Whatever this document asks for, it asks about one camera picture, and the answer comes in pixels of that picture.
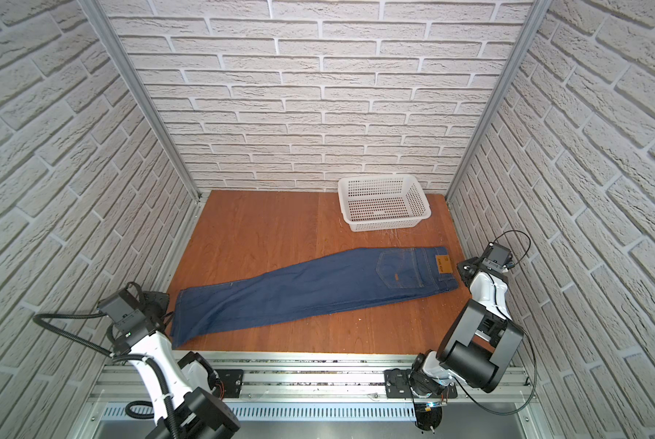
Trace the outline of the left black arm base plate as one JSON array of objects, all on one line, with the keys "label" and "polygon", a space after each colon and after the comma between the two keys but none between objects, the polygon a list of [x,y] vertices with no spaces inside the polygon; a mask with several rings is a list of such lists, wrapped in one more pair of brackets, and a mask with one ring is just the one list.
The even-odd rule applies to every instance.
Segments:
[{"label": "left black arm base plate", "polygon": [[216,369],[211,378],[211,393],[225,399],[239,399],[243,385],[242,369]]}]

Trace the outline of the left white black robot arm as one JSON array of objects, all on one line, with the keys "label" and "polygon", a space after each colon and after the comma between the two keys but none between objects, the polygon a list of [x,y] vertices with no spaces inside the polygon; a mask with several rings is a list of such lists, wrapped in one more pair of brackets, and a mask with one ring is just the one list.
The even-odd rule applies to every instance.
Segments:
[{"label": "left white black robot arm", "polygon": [[176,360],[165,333],[169,296],[123,288],[100,301],[98,310],[111,319],[113,360],[128,362],[139,373],[149,395],[154,429],[148,438],[231,438],[241,423],[215,391],[218,373],[197,352]]}]

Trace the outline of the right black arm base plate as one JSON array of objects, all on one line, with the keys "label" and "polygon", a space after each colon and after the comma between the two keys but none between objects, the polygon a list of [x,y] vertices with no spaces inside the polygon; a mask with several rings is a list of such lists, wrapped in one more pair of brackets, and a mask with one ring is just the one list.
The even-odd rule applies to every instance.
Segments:
[{"label": "right black arm base plate", "polygon": [[450,400],[458,397],[456,385],[452,380],[435,380],[424,372],[410,369],[387,369],[384,371],[386,395],[389,399],[440,399]]}]

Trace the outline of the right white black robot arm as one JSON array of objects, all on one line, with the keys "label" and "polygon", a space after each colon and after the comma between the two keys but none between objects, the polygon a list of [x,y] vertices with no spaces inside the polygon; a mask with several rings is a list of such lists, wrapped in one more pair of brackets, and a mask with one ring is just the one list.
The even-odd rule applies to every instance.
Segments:
[{"label": "right white black robot arm", "polygon": [[415,396],[440,396],[456,378],[485,393],[497,388],[524,339],[506,304],[510,265],[493,256],[457,265],[472,298],[439,348],[413,363],[409,382]]}]

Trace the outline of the dark blue denim trousers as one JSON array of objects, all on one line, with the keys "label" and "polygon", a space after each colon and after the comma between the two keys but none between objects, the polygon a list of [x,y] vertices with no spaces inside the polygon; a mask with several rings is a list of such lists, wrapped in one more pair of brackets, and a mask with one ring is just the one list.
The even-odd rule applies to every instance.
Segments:
[{"label": "dark blue denim trousers", "polygon": [[178,295],[174,348],[208,334],[252,329],[426,298],[458,287],[442,271],[444,247],[359,248],[250,279],[191,287]]}]

